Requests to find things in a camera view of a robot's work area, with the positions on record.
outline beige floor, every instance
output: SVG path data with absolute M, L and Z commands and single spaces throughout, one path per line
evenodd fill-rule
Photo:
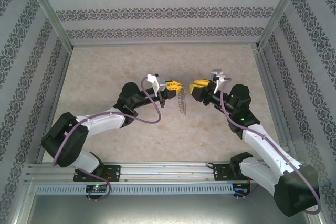
M 133 81 L 140 85 L 149 73 L 158 73 L 166 80 L 176 80 L 188 87 L 194 80 L 209 79 L 214 68 L 222 68 L 233 78 L 227 92 L 237 83 L 249 86 L 251 110 L 276 140 L 250 45 L 75 48 L 55 119 L 68 111 L 73 115 L 88 115 L 107 110 L 115 104 L 125 83 Z M 244 151 L 258 157 L 230 131 L 224 115 L 213 106 L 203 106 L 189 93 L 186 104 L 186 116 L 179 112 L 177 98 L 168 100 L 161 109 L 159 124 L 136 121 L 128 127 L 103 132 L 87 139 L 84 149 L 103 161 L 226 161 Z M 151 105 L 137 111 L 141 118 L 157 118 Z M 45 155 L 44 162 L 50 160 Z

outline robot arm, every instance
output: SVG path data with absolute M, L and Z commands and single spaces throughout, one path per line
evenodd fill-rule
M 152 83 L 153 87 L 146 90 L 147 94 L 154 102 L 159 102 L 162 108 L 165 100 L 175 97 L 182 88 L 179 83 L 166 82 L 157 74 L 149 74 L 147 81 Z M 64 113 L 44 136 L 41 145 L 55 158 L 66 136 L 71 134 L 61 148 L 57 164 L 61 167 L 72 165 L 101 176 L 104 164 L 95 154 L 82 151 L 85 140 L 103 131 L 130 125 L 138 116 L 135 109 L 151 103 L 149 97 L 144 91 L 139 90 L 137 84 L 126 83 L 119 94 L 117 103 L 107 111 L 89 116 L 73 116 L 70 112 Z
M 202 102 L 205 106 L 211 103 L 224 113 L 221 106 L 221 92 L 217 91 L 224 83 L 225 76 L 220 69 L 213 70 L 212 75 L 212 80 L 197 80 L 191 84 L 190 93 L 196 101 Z M 230 119 L 235 124 L 247 128 L 241 129 L 228 120 L 230 129 L 252 146 L 268 167 L 257 161 L 251 154 L 242 153 L 231 158 L 232 173 L 242 174 L 263 186 L 273 195 L 277 206 L 287 216 L 316 205 L 315 196 L 291 165 L 307 179 L 319 196 L 316 170 L 311 165 L 302 165 L 292 158 L 267 134 L 260 121 L 250 111 L 250 102 L 251 97 L 247 86 L 237 84 L 232 87 L 230 94 L 224 93 L 224 108 Z

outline white wall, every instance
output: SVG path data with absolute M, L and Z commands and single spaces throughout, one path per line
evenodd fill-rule
M 291 0 L 264 54 L 299 160 L 318 171 L 336 223 L 336 0 Z
M 36 160 L 68 53 L 37 0 L 0 0 L 0 223 Z
M 279 0 L 50 0 L 72 43 L 257 42 Z

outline purple cable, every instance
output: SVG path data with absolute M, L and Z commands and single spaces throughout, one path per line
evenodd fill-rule
M 250 193 L 248 195 L 246 195 L 246 197 L 250 197 L 253 193 L 255 193 L 255 191 L 259 190 L 259 184 L 257 184 L 256 188 L 254 188 L 253 191 L 250 191 Z
M 221 91 L 221 95 L 220 95 L 220 105 L 222 106 L 222 110 L 226 116 L 226 118 L 228 119 L 228 121 L 233 124 L 234 126 L 242 129 L 242 130 L 246 130 L 246 131 L 250 131 L 260 137 L 262 137 L 263 139 L 265 139 L 267 141 L 267 143 L 269 143 L 273 149 L 283 158 L 283 160 L 285 160 L 288 165 L 300 176 L 300 178 L 303 180 L 303 182 L 308 186 L 309 190 L 311 191 L 311 193 L 314 195 L 315 200 L 317 202 L 317 210 L 316 211 L 307 211 L 305 210 L 304 212 L 310 215 L 317 215 L 321 212 L 322 210 L 322 205 L 321 205 L 321 201 L 319 196 L 317 195 L 317 193 L 315 192 L 314 188 L 312 187 L 312 185 L 309 183 L 309 181 L 303 176 L 303 174 L 290 162 L 289 159 L 287 159 L 287 157 L 279 150 L 279 148 L 270 140 L 268 139 L 265 135 L 261 134 L 260 132 L 257 132 L 255 130 L 249 129 L 247 127 L 241 126 L 237 123 L 235 123 L 229 116 L 229 114 L 227 113 L 227 111 L 225 110 L 224 107 L 224 87 L 230 82 L 232 81 L 231 78 L 224 78 L 224 80 L 226 80 L 226 82 L 223 83 L 222 86 L 222 91 Z
M 154 100 L 150 97 L 150 95 L 148 94 L 148 92 L 146 91 L 146 89 L 144 88 L 143 86 L 143 83 L 145 82 L 145 80 L 147 80 L 147 77 L 144 77 L 140 83 L 140 86 L 141 86 L 141 89 L 142 91 L 144 92 L 144 94 L 148 97 L 148 99 L 151 101 L 151 103 L 154 105 L 157 113 L 158 113 L 158 116 L 159 118 L 156 120 L 156 121 L 147 121 L 147 120 L 144 120 L 144 119 L 141 119 L 141 118 L 136 118 L 135 116 L 132 116 L 132 115 L 127 115 L 127 114 L 124 114 L 124 113 L 121 113 L 121 112 L 101 112 L 101 113 L 98 113 L 98 114 L 94 114 L 94 115 L 91 115 L 91 116 L 88 116 L 87 118 L 81 120 L 80 122 L 78 122 L 74 127 L 72 127 L 72 129 L 69 131 L 69 133 L 66 135 L 66 137 L 64 138 L 63 142 L 61 143 L 59 149 L 57 150 L 56 152 L 56 155 L 54 157 L 54 160 L 52 161 L 52 166 L 56 166 L 57 165 L 57 159 L 59 158 L 59 155 L 61 154 L 61 151 L 63 150 L 64 146 L 66 145 L 66 143 L 68 142 L 70 136 L 73 134 L 73 132 L 80 126 L 82 125 L 83 123 L 85 122 L 88 122 L 89 120 L 93 119 L 93 118 L 97 118 L 99 116 L 102 116 L 102 115 L 122 115 L 122 116 L 125 116 L 127 118 L 132 118 L 134 120 L 137 120 L 137 121 L 140 121 L 140 122 L 143 122 L 143 123 L 148 123 L 148 124 L 155 124 L 155 123 L 159 123 L 161 121 L 161 113 L 160 113 L 160 110 L 158 108 L 158 106 L 155 104 Z M 102 177 L 99 177 L 99 176 L 96 176 L 92 173 L 89 173 L 83 169 L 79 169 L 81 172 L 85 173 L 85 174 L 88 174 L 90 175 L 91 177 L 94 177 L 94 178 L 97 178 L 97 179 L 100 179 L 101 181 L 104 181 L 107 183 L 107 185 L 109 186 L 109 191 L 107 194 L 103 195 L 101 198 L 95 200 L 95 201 L 98 201 L 98 200 L 101 200 L 101 199 L 104 199 L 105 197 L 107 197 L 109 194 L 110 194 L 110 191 L 111 191 L 111 184 L 104 178 Z

